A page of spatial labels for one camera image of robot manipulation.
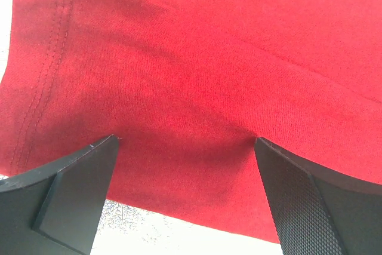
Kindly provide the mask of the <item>red t-shirt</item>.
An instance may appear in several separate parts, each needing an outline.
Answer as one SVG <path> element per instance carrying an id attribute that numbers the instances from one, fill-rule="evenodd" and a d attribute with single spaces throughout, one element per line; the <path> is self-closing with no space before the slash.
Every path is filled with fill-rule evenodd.
<path id="1" fill-rule="evenodd" d="M 381 0 L 13 0 L 1 173 L 111 134 L 110 199 L 277 242 L 258 137 L 381 183 Z"/>

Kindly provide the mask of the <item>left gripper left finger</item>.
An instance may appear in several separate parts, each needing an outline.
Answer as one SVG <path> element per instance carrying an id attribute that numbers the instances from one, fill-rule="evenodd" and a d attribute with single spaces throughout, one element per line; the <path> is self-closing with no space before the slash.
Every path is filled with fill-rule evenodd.
<path id="1" fill-rule="evenodd" d="M 1 180 L 1 254 L 90 254 L 119 141 Z"/>

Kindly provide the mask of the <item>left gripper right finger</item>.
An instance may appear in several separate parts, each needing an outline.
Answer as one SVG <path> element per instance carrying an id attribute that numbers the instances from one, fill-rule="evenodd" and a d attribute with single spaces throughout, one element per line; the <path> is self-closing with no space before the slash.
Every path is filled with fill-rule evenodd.
<path id="1" fill-rule="evenodd" d="M 255 155 L 284 254 L 381 254 L 381 185 L 259 137 Z"/>

